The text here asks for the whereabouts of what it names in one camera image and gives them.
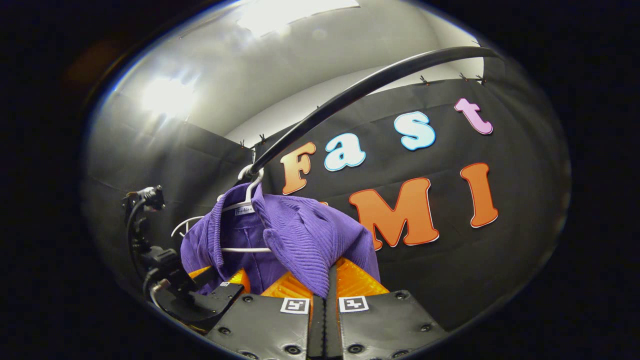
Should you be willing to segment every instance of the letter s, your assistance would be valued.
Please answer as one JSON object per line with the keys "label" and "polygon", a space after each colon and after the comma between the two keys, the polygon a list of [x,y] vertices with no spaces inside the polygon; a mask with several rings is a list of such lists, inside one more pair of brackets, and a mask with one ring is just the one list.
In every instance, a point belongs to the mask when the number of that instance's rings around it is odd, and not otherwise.
{"label": "letter s", "polygon": [[436,141],[436,132],[427,124],[429,124],[427,115],[414,111],[398,116],[394,121],[394,128],[398,133],[405,135],[400,139],[402,145],[414,151],[429,147]]}

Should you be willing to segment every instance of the letter m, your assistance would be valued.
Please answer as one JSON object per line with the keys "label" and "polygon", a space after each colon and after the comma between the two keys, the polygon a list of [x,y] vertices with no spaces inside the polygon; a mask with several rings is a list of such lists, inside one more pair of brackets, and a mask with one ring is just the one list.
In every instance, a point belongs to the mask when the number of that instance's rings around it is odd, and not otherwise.
{"label": "letter m", "polygon": [[349,202],[358,210],[360,223],[372,234],[374,249],[382,248],[382,241],[376,239],[375,229],[391,247],[400,241],[405,224],[407,234],[403,242],[407,245],[428,243],[440,237],[431,220],[427,194],[430,186],[429,179],[424,177],[406,181],[400,187],[394,209],[373,189],[362,190],[349,197]]}

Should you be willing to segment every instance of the clothing label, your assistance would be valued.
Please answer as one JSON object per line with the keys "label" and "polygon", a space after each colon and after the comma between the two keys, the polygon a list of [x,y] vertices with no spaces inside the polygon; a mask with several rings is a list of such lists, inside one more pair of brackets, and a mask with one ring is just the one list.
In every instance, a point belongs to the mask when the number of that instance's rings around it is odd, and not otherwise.
{"label": "clothing label", "polygon": [[253,209],[253,206],[251,206],[251,205],[242,206],[242,207],[236,209],[235,216],[244,215],[244,214],[251,214],[251,213],[254,213],[254,212],[255,212],[255,210]]}

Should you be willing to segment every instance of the orange letter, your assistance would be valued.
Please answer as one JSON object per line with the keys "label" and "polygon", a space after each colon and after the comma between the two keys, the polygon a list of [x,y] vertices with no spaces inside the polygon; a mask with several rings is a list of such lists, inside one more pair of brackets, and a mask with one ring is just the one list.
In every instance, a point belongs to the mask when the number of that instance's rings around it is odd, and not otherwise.
{"label": "orange letter", "polygon": [[485,163],[471,164],[460,170],[460,176],[467,180],[474,200],[474,217],[471,218],[472,227],[490,224],[498,218],[498,209],[493,207],[491,190],[487,173],[489,165]]}
{"label": "orange letter", "polygon": [[308,174],[311,170],[311,160],[309,155],[316,152],[316,145],[312,142],[308,142],[301,147],[293,150],[289,154],[282,156],[280,162],[284,164],[284,188],[282,188],[283,195],[289,195],[292,192],[305,187],[307,180],[300,177],[300,171]]}
{"label": "orange letter", "polygon": [[391,209],[376,190],[351,194],[349,202],[358,209],[360,223],[373,235],[374,249],[382,248],[382,241],[376,239],[376,228],[391,247],[400,241],[405,223],[407,230],[403,241],[407,245],[424,244],[440,237],[431,221],[427,195],[430,186],[429,180],[423,177],[406,181],[400,187],[395,209]]}

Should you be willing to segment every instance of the pink letter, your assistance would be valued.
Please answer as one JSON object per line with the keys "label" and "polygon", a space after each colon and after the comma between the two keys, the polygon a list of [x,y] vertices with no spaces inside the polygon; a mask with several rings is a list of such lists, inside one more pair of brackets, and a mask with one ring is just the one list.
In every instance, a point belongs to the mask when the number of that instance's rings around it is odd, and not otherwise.
{"label": "pink letter", "polygon": [[489,135],[493,131],[493,126],[490,122],[484,121],[480,118],[480,115],[476,111],[480,111],[480,108],[476,104],[469,104],[469,102],[463,97],[453,107],[456,111],[462,111],[465,114],[469,124],[476,129],[478,133],[483,135]]}

